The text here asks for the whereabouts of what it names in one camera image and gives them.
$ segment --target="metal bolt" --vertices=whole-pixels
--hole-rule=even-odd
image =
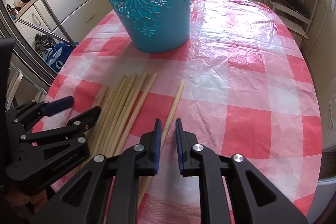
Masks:
[[[241,154],[236,154],[233,156],[233,160],[236,162],[242,162],[244,160],[244,157]]]
[[[145,149],[145,147],[142,144],[136,144],[136,145],[134,145],[133,148],[134,148],[135,151],[142,151],[142,150]]]
[[[84,137],[79,137],[79,138],[78,138],[78,142],[79,142],[79,143],[85,143],[85,142],[86,142],[86,138],[84,138]]]
[[[102,162],[105,157],[103,155],[96,155],[93,159],[95,162]]]
[[[195,151],[202,151],[203,149],[204,149],[204,146],[199,144],[199,143],[194,144],[194,146],[193,146],[193,150],[195,150]]]

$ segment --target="metal tube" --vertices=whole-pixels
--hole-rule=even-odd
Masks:
[[[21,18],[15,17],[14,20],[16,20],[16,21],[18,21],[18,22],[21,22],[22,24],[27,25],[27,26],[29,26],[29,27],[32,27],[32,28],[34,28],[35,30],[38,30],[38,31],[40,31],[40,32],[43,32],[44,34],[48,34],[48,35],[50,35],[51,37],[56,38],[56,39],[59,40],[59,41],[62,41],[62,42],[65,42],[65,43],[69,44],[69,41],[65,40],[64,38],[59,37],[58,35],[53,34],[53,33],[51,33],[51,32],[48,32],[48,31],[46,31],[46,30],[44,30],[44,29],[42,29],[42,28],[40,28],[40,27],[38,27],[38,26],[35,26],[34,24],[31,24],[30,22],[27,22],[27,21],[25,21],[25,20],[22,20]]]
[[[74,43],[74,41],[71,39],[70,35],[67,33],[67,31],[63,28],[62,24],[59,22],[57,16],[55,15],[54,11],[50,7],[47,0],[41,0],[45,8],[47,9],[48,13],[50,14],[53,21],[56,23],[57,27],[60,29],[60,31],[63,33],[65,38],[69,41],[72,47],[76,48],[77,45]]]

